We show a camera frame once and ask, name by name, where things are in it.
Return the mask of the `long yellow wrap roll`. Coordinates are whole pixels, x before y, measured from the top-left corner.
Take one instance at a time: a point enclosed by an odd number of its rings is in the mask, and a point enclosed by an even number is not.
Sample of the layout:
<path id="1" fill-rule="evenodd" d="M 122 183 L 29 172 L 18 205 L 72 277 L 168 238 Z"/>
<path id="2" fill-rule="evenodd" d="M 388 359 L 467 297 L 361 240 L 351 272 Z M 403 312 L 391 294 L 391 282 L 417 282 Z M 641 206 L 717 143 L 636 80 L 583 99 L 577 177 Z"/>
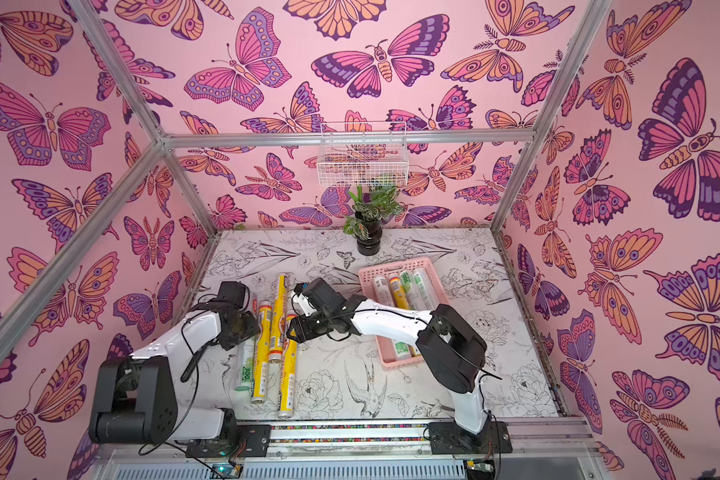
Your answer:
<path id="1" fill-rule="evenodd" d="M 272 364 L 282 362 L 284 350 L 284 329 L 287 316 L 287 276 L 280 274 L 276 282 L 273 317 L 270 325 L 268 361 Z"/>

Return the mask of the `yellow red wrap roll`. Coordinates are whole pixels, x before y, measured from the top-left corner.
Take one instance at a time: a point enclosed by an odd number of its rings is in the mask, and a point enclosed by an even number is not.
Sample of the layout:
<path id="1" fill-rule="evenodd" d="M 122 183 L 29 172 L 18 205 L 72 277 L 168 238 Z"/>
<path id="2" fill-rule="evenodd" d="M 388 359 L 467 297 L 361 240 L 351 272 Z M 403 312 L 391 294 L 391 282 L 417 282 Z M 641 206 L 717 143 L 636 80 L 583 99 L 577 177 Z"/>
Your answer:
<path id="1" fill-rule="evenodd" d="M 411 306 L 407 299 L 405 289 L 403 287 L 402 279 L 393 275 L 388 278 L 389 289 L 391 291 L 395 306 L 397 308 L 410 310 Z"/>

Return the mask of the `clear white wrap roll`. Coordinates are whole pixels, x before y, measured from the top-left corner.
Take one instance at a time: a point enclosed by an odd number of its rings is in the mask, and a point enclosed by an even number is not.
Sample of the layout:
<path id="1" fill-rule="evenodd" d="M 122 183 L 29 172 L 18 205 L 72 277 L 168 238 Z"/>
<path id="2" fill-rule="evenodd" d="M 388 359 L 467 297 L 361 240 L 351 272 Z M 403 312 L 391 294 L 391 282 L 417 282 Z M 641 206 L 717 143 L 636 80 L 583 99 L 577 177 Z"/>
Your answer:
<path id="1" fill-rule="evenodd" d="M 435 310 L 439 304 L 439 299 L 434 292 L 426 270 L 421 267 L 416 268 L 413 271 L 413 280 L 425 308 L 427 310 Z"/>

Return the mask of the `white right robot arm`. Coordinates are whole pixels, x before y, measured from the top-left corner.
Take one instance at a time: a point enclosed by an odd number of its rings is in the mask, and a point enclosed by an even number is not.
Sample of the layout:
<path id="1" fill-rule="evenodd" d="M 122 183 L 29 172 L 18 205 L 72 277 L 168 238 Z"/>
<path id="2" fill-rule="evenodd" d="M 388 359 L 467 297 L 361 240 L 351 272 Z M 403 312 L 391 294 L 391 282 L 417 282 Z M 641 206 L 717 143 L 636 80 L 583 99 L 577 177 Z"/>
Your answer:
<path id="1" fill-rule="evenodd" d="M 419 350 L 454 408 L 452 421 L 425 428 L 434 454 L 489 458 L 513 451 L 508 427 L 485 405 L 482 381 L 498 377 L 485 368 L 487 344 L 453 307 L 414 311 L 363 295 L 346 298 L 320 278 L 296 285 L 293 301 L 299 314 L 286 329 L 290 340 L 305 343 L 340 333 L 385 337 Z"/>

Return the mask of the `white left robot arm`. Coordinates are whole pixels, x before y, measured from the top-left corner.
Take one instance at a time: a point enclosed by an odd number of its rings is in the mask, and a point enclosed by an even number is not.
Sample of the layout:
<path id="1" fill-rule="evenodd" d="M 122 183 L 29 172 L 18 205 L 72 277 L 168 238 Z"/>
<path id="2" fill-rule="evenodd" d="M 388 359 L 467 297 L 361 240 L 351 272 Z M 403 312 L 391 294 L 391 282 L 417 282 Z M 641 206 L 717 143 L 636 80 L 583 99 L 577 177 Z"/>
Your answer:
<path id="1" fill-rule="evenodd" d="M 200 390 L 200 361 L 211 347 L 230 351 L 259 334 L 250 311 L 250 289 L 224 281 L 218 294 L 195 304 L 168 332 L 128 355 L 99 367 L 88 437 L 94 444 L 159 448 L 185 442 L 194 453 L 224 456 L 241 435 L 231 408 L 182 407 L 177 388 L 190 382 Z"/>

